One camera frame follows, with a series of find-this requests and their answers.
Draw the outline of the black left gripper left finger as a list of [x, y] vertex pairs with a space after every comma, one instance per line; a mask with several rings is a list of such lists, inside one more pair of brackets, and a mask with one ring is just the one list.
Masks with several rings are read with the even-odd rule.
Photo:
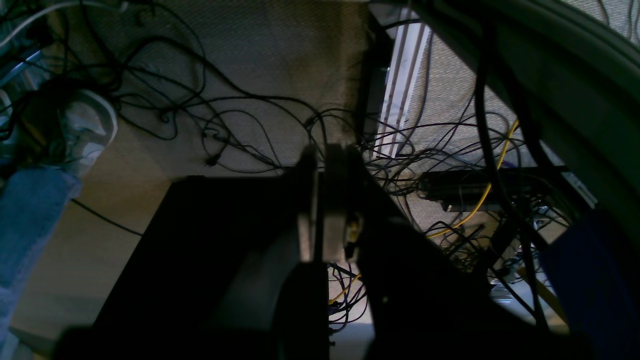
[[315, 148], [276, 177], [174, 182], [94, 323], [57, 360], [327, 360], [327, 267], [310, 239]]

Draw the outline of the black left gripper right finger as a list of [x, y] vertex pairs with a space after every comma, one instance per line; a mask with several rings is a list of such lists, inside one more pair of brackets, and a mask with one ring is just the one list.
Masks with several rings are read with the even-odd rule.
[[324, 155], [324, 261], [350, 255], [374, 337], [366, 360], [592, 360], [581, 333], [553, 333], [496, 304], [403, 216], [352, 146]]

